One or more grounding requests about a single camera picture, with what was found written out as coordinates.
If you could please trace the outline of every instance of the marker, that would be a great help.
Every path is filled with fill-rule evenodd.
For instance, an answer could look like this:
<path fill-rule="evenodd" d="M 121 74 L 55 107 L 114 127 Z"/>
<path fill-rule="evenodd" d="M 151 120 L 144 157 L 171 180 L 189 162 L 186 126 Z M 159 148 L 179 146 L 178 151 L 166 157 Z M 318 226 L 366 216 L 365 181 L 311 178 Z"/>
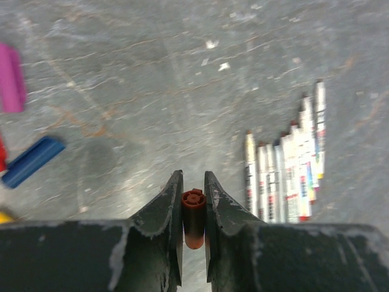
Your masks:
<path fill-rule="evenodd" d="M 267 200 L 267 153 L 266 146 L 263 142 L 258 145 L 258 163 L 260 170 L 260 219 L 268 222 L 269 202 Z"/>
<path fill-rule="evenodd" d="M 2 183 L 14 189 L 65 149 L 57 138 L 44 136 L 7 164 Z"/>
<path fill-rule="evenodd" d="M 317 134 L 317 152 L 316 152 L 316 162 L 317 162 L 317 177 L 322 179 L 324 177 L 324 158 L 325 158 L 325 135 L 326 135 L 326 125 L 325 125 L 325 111 L 326 111 L 326 89 L 324 86 L 324 81 L 318 79 L 316 83 L 316 134 Z"/>
<path fill-rule="evenodd" d="M 307 171 L 306 159 L 304 150 L 304 141 L 301 136 L 301 129 L 297 128 L 295 122 L 292 123 L 291 132 L 293 135 L 296 151 L 297 151 L 297 186 L 298 186 L 298 214 L 300 221 L 307 221 L 311 214 L 311 204 L 309 203 L 307 190 Z"/>
<path fill-rule="evenodd" d="M 269 223 L 276 223 L 277 183 L 275 180 L 274 154 L 272 144 L 266 145 L 267 151 L 267 191 L 269 192 Z"/>
<path fill-rule="evenodd" d="M 251 131 L 246 134 L 246 190 L 247 210 L 258 217 L 258 193 L 256 192 L 255 143 Z"/>
<path fill-rule="evenodd" d="M 277 193 L 278 193 L 278 222 L 279 223 L 285 223 L 286 222 L 286 210 L 285 210 L 285 167 L 284 167 L 284 157 L 282 154 L 282 146 L 281 144 L 278 144 L 274 146 L 274 153 L 275 153 L 275 164 L 277 166 L 277 175 L 276 180 L 278 182 L 277 184 Z"/>
<path fill-rule="evenodd" d="M 319 183 L 317 178 L 317 164 L 316 164 L 316 135 L 315 124 L 312 114 L 312 101 L 311 97 L 307 94 L 303 96 L 303 108 L 305 110 L 305 124 L 303 125 L 304 131 L 309 136 L 309 157 L 311 163 L 312 182 L 315 191 L 319 190 Z"/>
<path fill-rule="evenodd" d="M 0 211 L 0 224 L 16 221 L 8 212 Z"/>
<path fill-rule="evenodd" d="M 0 103 L 5 113 L 21 113 L 27 98 L 20 55 L 0 43 Z"/>
<path fill-rule="evenodd" d="M 311 135 L 309 132 L 306 132 L 306 113 L 304 111 L 300 111 L 298 114 L 298 117 L 300 119 L 300 137 L 303 139 L 304 143 L 304 162 L 306 165 L 306 177 L 307 177 L 307 191 L 308 191 L 308 197 L 310 202 L 316 201 L 316 193 L 314 189 L 314 183 L 313 183 L 313 174 L 312 174 L 312 167 L 311 167 Z"/>
<path fill-rule="evenodd" d="M 297 157 L 296 148 L 292 135 L 281 138 L 281 145 L 284 152 L 284 165 L 286 172 L 286 210 L 287 222 L 298 223 L 298 190 L 296 186 L 297 179 Z"/>

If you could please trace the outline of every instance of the marker barrel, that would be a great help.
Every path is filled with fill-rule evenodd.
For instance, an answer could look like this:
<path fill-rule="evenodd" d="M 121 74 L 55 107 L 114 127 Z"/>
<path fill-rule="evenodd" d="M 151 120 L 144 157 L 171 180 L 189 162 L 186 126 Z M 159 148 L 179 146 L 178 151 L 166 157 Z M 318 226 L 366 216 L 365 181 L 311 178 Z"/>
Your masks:
<path fill-rule="evenodd" d="M 191 249 L 198 249 L 204 243 L 206 202 L 202 190 L 199 189 L 190 190 L 181 196 L 185 243 Z"/>
<path fill-rule="evenodd" d="M 300 137 L 303 143 L 303 161 L 305 163 L 305 169 L 306 169 L 306 188 L 307 188 L 307 194 L 309 197 L 310 202 L 314 202 L 316 200 L 316 194 L 315 194 L 315 188 L 314 188 L 314 182 L 313 182 L 313 175 L 312 175 L 312 165 L 311 165 L 311 149 L 310 149 L 310 134 L 307 129 L 307 112 L 306 111 L 300 111 L 299 118 L 300 118 Z"/>
<path fill-rule="evenodd" d="M 8 171 L 2 176 L 2 182 L 14 189 L 64 149 L 65 145 L 52 137 L 41 138 L 8 164 Z"/>
<path fill-rule="evenodd" d="M 303 98 L 303 107 L 305 112 L 305 121 L 303 129 L 308 135 L 308 151 L 309 151 L 309 162 L 311 166 L 312 173 L 312 183 L 315 191 L 319 189 L 319 183 L 317 178 L 317 164 L 316 164 L 316 136 L 315 136 L 315 125 L 314 118 L 312 114 L 312 102 L 309 96 Z"/>
<path fill-rule="evenodd" d="M 246 134 L 246 192 L 247 210 L 258 217 L 258 192 L 256 181 L 255 142 L 250 131 Z"/>
<path fill-rule="evenodd" d="M 283 149 L 285 155 L 285 170 L 286 170 L 286 208 L 287 222 L 298 223 L 298 187 L 297 173 L 298 165 L 296 158 L 296 147 L 293 141 L 293 135 L 287 135 L 283 140 Z"/>
<path fill-rule="evenodd" d="M 285 208 L 285 167 L 284 167 L 284 159 L 282 154 L 282 147 L 280 145 L 277 145 L 274 147 L 275 152 L 275 161 L 277 166 L 277 203 L 278 203 L 278 223 L 285 223 L 286 222 L 286 208 Z"/>
<path fill-rule="evenodd" d="M 298 213 L 300 221 L 306 221 L 311 216 L 311 204 L 309 203 L 308 188 L 307 188 L 307 168 L 305 159 L 305 149 L 301 129 L 297 126 L 292 126 L 292 133 L 297 149 L 298 157 Z"/>
<path fill-rule="evenodd" d="M 316 135 L 317 135 L 317 168 L 318 178 L 321 179 L 324 176 L 325 171 L 325 111 L 326 111 L 326 90 L 323 80 L 319 80 L 316 83 Z"/>
<path fill-rule="evenodd" d="M 266 145 L 267 152 L 267 189 L 269 192 L 269 223 L 277 222 L 277 182 L 275 180 L 274 150 L 271 144 Z"/>
<path fill-rule="evenodd" d="M 267 153 L 266 146 L 258 147 L 258 160 L 260 170 L 260 219 L 268 222 L 269 202 L 267 185 Z"/>

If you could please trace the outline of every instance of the yellow marker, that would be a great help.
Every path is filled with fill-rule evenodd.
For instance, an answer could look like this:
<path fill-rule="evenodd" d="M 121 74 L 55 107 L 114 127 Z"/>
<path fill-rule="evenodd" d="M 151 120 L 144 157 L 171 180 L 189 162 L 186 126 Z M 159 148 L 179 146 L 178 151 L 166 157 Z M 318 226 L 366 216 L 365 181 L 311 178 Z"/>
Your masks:
<path fill-rule="evenodd" d="M 14 222 L 14 219 L 4 212 L 0 212 L 0 224 Z"/>

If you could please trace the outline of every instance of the blue marker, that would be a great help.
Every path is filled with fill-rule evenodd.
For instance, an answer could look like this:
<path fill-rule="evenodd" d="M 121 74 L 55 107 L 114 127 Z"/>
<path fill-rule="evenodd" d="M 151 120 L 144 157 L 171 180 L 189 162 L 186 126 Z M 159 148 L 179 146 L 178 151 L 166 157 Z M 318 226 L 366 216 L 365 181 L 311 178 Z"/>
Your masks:
<path fill-rule="evenodd" d="M 65 145 L 52 137 L 41 138 L 8 164 L 8 171 L 2 176 L 2 182 L 14 189 L 64 149 Z"/>

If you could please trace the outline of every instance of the scratch on floor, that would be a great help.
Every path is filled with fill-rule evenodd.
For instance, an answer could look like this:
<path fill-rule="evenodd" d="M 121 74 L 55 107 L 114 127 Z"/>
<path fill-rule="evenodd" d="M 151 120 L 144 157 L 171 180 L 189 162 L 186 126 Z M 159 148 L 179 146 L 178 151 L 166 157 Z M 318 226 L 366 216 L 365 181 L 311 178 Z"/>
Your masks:
<path fill-rule="evenodd" d="M 362 125 L 366 124 L 367 122 L 369 122 L 371 119 L 373 119 L 375 117 L 375 115 L 378 113 L 378 111 L 382 105 L 382 102 L 385 100 L 385 98 L 387 96 L 389 96 L 389 90 L 382 93 L 380 95 L 380 97 L 376 100 L 376 102 L 374 103 L 373 109 L 369 113 L 369 116 L 367 116 L 366 118 L 364 118 L 364 119 L 360 120 L 358 123 L 356 123 L 356 126 L 354 127 L 355 130 L 357 130 Z"/>
<path fill-rule="evenodd" d="M 182 94 L 182 93 L 188 93 L 190 91 L 194 91 L 194 90 L 197 90 L 197 89 L 200 89 L 200 88 L 204 88 L 208 85 L 211 85 L 213 83 L 217 83 L 217 82 L 220 82 L 220 81 L 223 81 L 224 79 L 226 79 L 226 77 L 228 76 L 225 76 L 223 78 L 218 78 L 218 79 L 211 79 L 209 82 L 205 83 L 205 84 L 201 84 L 201 85 L 197 85 L 197 86 L 194 86 L 194 87 L 189 87 L 189 88 L 185 88 L 183 90 L 179 90 L 179 91 L 176 91 L 176 92 L 166 92 L 167 94 L 172 94 L 172 95 L 177 95 L 177 94 Z"/>
<path fill-rule="evenodd" d="M 37 24 L 34 24 L 28 18 L 23 18 L 22 24 L 23 24 L 23 27 L 24 27 L 25 31 L 27 32 L 27 35 L 29 36 L 29 38 L 32 38 L 32 36 L 35 35 L 33 33 L 32 27 L 33 27 L 33 25 L 37 26 Z M 44 58 L 46 63 L 49 64 L 60 77 L 65 79 L 65 81 L 67 82 L 68 85 L 71 85 L 71 87 L 74 88 L 76 90 L 76 92 L 78 92 L 82 96 L 82 98 L 85 99 L 85 101 L 87 101 L 90 105 L 92 105 L 92 107 L 96 108 L 96 110 L 100 112 L 102 117 L 106 119 L 106 117 L 104 116 L 104 112 L 101 111 L 101 108 L 96 103 L 96 101 L 88 93 L 86 93 L 85 90 L 81 86 L 77 85 L 74 82 L 74 80 L 66 72 L 64 72 L 56 64 L 56 62 L 53 60 L 53 58 L 47 53 L 48 52 L 48 50 L 47 50 L 48 45 L 46 44 L 45 39 L 42 37 L 38 37 L 38 36 L 36 36 L 36 38 L 39 38 L 39 45 L 41 45 L 42 47 L 38 48 L 38 50 L 40 51 L 41 56 Z"/>
<path fill-rule="evenodd" d="M 293 69 L 290 69 L 290 70 L 288 70 L 288 71 L 286 71 L 286 72 L 283 72 L 280 76 L 278 76 L 278 77 L 276 77 L 276 78 L 274 78 L 275 80 L 279 80 L 279 79 L 281 79 L 282 77 L 284 77 L 286 74 L 288 74 L 288 73 L 290 73 L 290 72 L 292 72 L 292 71 L 295 71 L 295 70 L 297 70 L 297 69 L 299 69 L 300 67 L 296 67 L 296 68 L 293 68 Z"/>
<path fill-rule="evenodd" d="M 83 157 L 81 158 L 80 161 L 80 171 L 78 174 L 78 179 L 77 179 L 77 203 L 78 203 L 78 211 L 82 212 L 81 210 L 85 207 L 84 206 L 84 199 L 83 199 L 83 190 L 82 190 L 82 184 L 83 184 L 83 170 L 86 165 L 87 161 L 87 154 L 84 154 Z"/>
<path fill-rule="evenodd" d="M 345 65 L 344 65 L 345 71 L 348 71 L 352 67 L 354 67 L 355 63 L 358 60 L 358 57 L 359 57 L 359 54 L 354 54 L 351 57 L 349 57 L 349 59 L 347 59 Z"/>
<path fill-rule="evenodd" d="M 112 133 L 110 133 L 107 128 L 102 125 L 100 126 L 100 128 L 97 130 L 97 131 L 91 131 L 90 128 L 92 128 L 92 126 L 88 123 L 84 123 L 80 120 L 78 120 L 73 113 L 71 113 L 70 111 L 67 111 L 63 108 L 60 108 L 59 106 L 53 106 L 53 105 L 49 105 L 50 107 L 52 107 L 53 109 L 59 111 L 60 113 L 63 114 L 63 117 L 59 118 L 54 124 L 48 126 L 44 132 L 47 132 L 49 130 L 53 130 L 55 128 L 58 128 L 60 125 L 62 125 L 65 121 L 68 121 L 69 123 L 73 124 L 73 125 L 77 125 L 80 127 L 80 130 L 81 130 L 81 133 L 84 137 L 102 137 L 102 136 L 106 136 L 106 137 L 111 137 L 111 138 L 121 138 L 121 135 L 114 135 Z"/>

